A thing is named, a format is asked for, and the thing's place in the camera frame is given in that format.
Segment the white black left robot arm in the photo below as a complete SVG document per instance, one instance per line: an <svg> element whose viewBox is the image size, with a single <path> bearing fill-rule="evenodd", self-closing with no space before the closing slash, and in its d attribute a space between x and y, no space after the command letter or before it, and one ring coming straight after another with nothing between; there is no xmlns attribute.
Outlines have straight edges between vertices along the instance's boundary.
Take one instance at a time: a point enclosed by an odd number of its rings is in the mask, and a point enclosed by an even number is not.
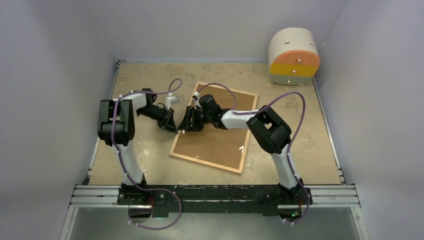
<svg viewBox="0 0 424 240"><path fill-rule="evenodd" d="M172 98L168 92L166 103L158 103L158 92L150 88L141 91L131 91L115 99L104 99L99 104L97 135L109 146L119 161L123 173L121 189L131 188L129 197L138 205L146 203L149 192L164 191L163 188L148 188L145 175L142 172L135 150L135 116L145 116L156 121L157 126L165 131L176 134L174 120L175 110L171 108Z"/></svg>

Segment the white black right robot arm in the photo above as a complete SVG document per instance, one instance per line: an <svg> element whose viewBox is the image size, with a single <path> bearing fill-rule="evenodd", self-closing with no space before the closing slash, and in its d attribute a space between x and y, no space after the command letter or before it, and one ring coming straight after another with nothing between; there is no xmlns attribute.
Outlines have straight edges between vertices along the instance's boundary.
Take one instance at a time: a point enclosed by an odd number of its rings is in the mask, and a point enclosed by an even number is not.
<svg viewBox="0 0 424 240"><path fill-rule="evenodd" d="M273 159L282 200L292 204L300 198L303 183L290 160L292 130L269 105L250 111L221 108L211 94L200 96L199 92L192 100L194 105L186 108L177 130L201 132L205 124L222 130L250 130L262 150Z"/></svg>

